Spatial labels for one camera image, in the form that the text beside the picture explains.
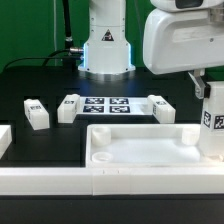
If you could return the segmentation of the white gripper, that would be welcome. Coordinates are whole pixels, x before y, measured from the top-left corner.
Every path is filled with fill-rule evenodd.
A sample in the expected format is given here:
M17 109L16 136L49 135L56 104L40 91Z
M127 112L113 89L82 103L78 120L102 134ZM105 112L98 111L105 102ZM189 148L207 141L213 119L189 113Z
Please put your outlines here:
M205 68L224 65L224 24L211 22L208 10L155 9L145 23L143 62L154 74L189 71L195 96L209 98L210 85L202 77Z

